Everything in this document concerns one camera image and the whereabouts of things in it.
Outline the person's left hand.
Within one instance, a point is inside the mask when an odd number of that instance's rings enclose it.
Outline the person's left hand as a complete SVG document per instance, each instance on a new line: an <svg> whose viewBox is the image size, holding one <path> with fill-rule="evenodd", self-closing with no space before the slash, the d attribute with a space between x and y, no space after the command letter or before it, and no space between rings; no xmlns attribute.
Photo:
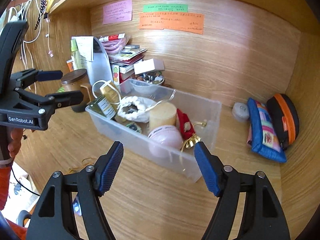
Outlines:
<svg viewBox="0 0 320 240"><path fill-rule="evenodd" d="M14 159L21 148L21 140L23 137L23 129L14 128L10 132L11 142L8 144L8 150L10 156Z"/></svg>

